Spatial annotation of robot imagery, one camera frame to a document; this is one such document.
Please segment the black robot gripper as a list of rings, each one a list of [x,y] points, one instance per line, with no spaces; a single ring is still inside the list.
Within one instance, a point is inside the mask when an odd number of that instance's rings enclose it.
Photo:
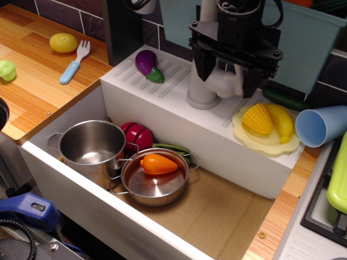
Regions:
[[[215,68],[216,58],[246,67],[243,98],[251,98],[258,86],[278,69],[283,53],[278,48],[284,18],[281,1],[275,1],[280,15],[264,25],[265,1],[216,1],[217,21],[192,21],[190,45],[197,74],[206,81]]]

